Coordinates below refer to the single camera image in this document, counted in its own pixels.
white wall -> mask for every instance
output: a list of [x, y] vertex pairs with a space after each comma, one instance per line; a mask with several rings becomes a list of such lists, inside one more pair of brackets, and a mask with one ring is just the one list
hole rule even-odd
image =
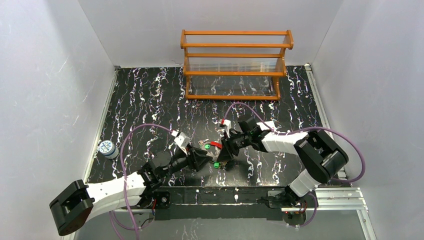
[[77, 0], [0, 3], [0, 239], [59, 239], [50, 201], [84, 175], [114, 67]]
[[357, 185], [382, 240], [424, 234], [423, 26], [422, 0], [347, 0], [312, 63], [331, 127], [366, 157]]
[[184, 63], [181, 30], [290, 29], [287, 65], [311, 62], [342, 0], [79, 0], [114, 65]]

black wire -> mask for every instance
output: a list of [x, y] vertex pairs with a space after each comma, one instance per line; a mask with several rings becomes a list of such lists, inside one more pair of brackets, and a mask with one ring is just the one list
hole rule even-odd
[[140, 226], [140, 228], [141, 227], [143, 227], [143, 225], [148, 221], [148, 220], [153, 220], [153, 218], [147, 218], [146, 220], [144, 220], [144, 222], [143, 222], [143, 224]]

small object on table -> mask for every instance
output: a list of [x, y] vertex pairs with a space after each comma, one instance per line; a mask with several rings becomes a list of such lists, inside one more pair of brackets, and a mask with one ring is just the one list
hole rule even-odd
[[98, 151], [107, 159], [114, 159], [119, 155], [119, 150], [115, 144], [109, 140], [102, 141], [98, 145]]

gray floor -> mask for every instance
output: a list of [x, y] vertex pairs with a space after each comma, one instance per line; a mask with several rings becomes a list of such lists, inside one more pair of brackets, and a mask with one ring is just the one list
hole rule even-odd
[[[127, 212], [118, 219], [131, 226]], [[137, 215], [143, 222], [148, 214]], [[355, 210], [318, 211], [313, 223], [299, 230], [265, 219], [174, 219], [154, 221], [140, 232], [141, 240], [364, 240]], [[134, 231], [117, 227], [126, 240], [135, 239]], [[116, 240], [109, 215], [102, 214], [87, 222], [75, 240]]]

black marble surface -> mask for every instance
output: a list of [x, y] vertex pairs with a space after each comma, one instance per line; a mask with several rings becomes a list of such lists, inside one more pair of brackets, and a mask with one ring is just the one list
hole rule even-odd
[[[245, 103], [253, 107], [265, 121], [274, 121], [277, 130], [281, 132], [321, 126], [305, 68], [287, 66], [287, 74], [288, 77], [280, 79], [280, 101]], [[100, 140], [111, 140], [121, 149], [130, 130], [143, 123], [155, 123], [186, 133], [195, 147], [199, 146], [199, 141], [219, 141], [223, 132], [219, 120], [233, 101], [187, 100], [185, 86], [180, 67], [119, 69]], [[250, 88], [243, 81], [233, 87]], [[227, 118], [234, 126], [237, 117], [244, 114], [251, 113], [236, 106]], [[174, 137], [166, 131], [156, 128], [146, 128], [134, 134], [124, 151], [128, 173], [139, 170], [160, 151], [174, 152], [177, 146], [173, 140]], [[182, 169], [164, 179], [164, 185], [286, 186], [304, 169], [295, 155], [258, 152], [251, 147], [241, 150], [236, 159], [234, 164], [220, 169], [209, 163], [200, 172]], [[116, 160], [106, 159], [97, 153], [88, 182], [109, 181], [122, 175], [120, 162], [117, 164]]]

